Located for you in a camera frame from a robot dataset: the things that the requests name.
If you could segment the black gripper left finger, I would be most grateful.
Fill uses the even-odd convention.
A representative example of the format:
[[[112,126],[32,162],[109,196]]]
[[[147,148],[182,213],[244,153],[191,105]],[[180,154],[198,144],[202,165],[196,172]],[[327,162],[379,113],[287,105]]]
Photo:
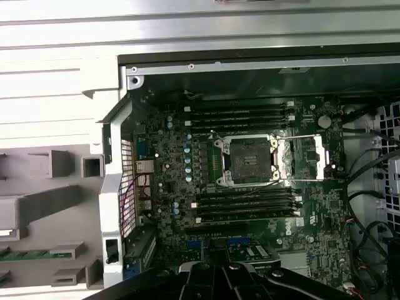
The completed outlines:
[[[189,269],[179,274],[152,268],[107,287],[89,299],[212,299],[215,272],[215,267],[205,262],[190,262]]]

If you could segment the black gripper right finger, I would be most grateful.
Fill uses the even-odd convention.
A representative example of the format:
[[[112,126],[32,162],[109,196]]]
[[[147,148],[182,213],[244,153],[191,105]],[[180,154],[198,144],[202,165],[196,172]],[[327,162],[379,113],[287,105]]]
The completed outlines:
[[[262,277],[238,262],[225,265],[223,272],[236,299],[354,299],[318,281],[285,268],[268,271]]]

